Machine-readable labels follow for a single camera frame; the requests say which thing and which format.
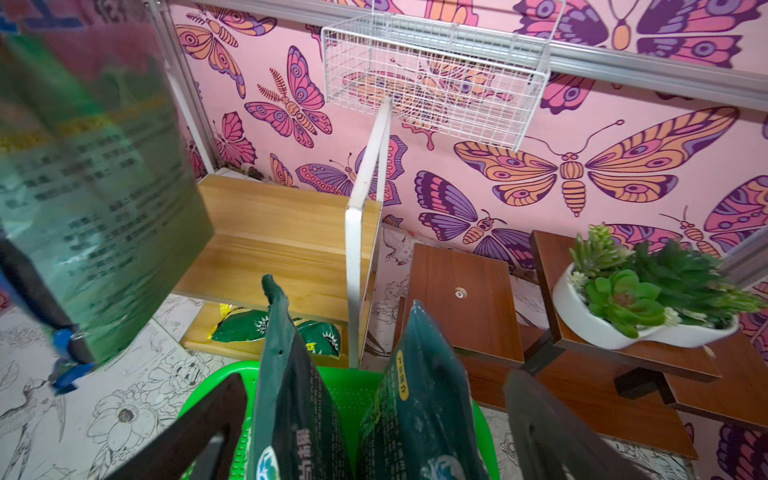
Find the package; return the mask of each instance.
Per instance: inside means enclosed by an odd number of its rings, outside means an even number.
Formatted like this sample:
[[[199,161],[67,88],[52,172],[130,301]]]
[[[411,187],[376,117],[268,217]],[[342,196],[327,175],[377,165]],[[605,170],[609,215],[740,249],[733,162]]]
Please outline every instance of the package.
[[[264,310],[220,304],[221,323],[208,337],[215,342],[259,342],[266,336],[270,318]],[[306,351],[338,359],[341,353],[341,333],[333,324],[293,318]]]
[[[253,406],[246,478],[351,480],[339,412],[271,275],[262,286],[270,321]]]
[[[61,29],[0,40],[0,283],[50,327],[59,389],[127,348],[213,235],[154,40],[124,61],[95,25],[61,56]]]
[[[363,417],[357,480],[488,477],[464,366],[419,301]]]

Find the succulent plant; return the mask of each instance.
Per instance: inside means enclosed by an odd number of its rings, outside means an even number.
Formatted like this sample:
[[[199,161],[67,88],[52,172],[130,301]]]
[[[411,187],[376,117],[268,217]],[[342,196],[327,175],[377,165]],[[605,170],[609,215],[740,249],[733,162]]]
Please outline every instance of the succulent plant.
[[[625,336],[636,339],[639,326],[663,325],[664,305],[657,302],[661,289],[641,282],[632,270],[599,276],[584,287],[589,310],[611,323]]]
[[[728,328],[737,313],[754,313],[765,301],[727,282],[717,271],[719,260],[697,250],[684,250],[669,242],[655,253],[639,243],[628,268],[641,282],[660,288],[657,301],[675,309],[685,325]]]
[[[576,236],[576,245],[571,251],[574,270],[589,278],[608,276],[627,262],[632,250],[616,244],[611,229],[602,225],[590,225],[586,240]]]

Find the wire mesh basket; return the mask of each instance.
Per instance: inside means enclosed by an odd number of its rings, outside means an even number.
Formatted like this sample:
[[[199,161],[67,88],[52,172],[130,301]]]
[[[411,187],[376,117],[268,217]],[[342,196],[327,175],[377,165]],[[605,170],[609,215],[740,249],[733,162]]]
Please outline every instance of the wire mesh basket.
[[[517,150],[550,75],[546,40],[372,13],[323,28],[326,101]]]

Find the artificial succulent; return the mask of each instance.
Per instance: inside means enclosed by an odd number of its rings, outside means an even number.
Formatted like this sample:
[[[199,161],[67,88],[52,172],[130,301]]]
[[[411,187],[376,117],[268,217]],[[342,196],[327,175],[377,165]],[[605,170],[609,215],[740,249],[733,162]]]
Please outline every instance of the artificial succulent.
[[[641,282],[632,270],[596,277],[584,292],[589,310],[629,338],[638,337],[638,327],[662,325],[666,320],[664,305],[657,302],[660,288]]]

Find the plastic bag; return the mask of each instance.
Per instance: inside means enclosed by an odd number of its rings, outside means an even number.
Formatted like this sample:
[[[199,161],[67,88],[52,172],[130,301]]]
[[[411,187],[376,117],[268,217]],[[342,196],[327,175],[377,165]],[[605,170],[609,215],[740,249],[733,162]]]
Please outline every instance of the plastic bag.
[[[358,480],[489,478],[466,370],[419,301],[363,417],[357,456]]]
[[[222,320],[209,338],[216,342],[258,342],[266,336],[270,318],[264,310],[220,304]],[[306,350],[312,355],[338,359],[341,353],[341,333],[331,323],[294,318]]]
[[[66,389],[131,344],[213,228],[154,52],[102,51],[78,75],[54,30],[0,41],[0,280],[51,327]],[[77,30],[81,60],[106,48]]]
[[[270,321],[246,478],[351,480],[339,412],[288,314],[288,298],[271,275],[262,286]]]

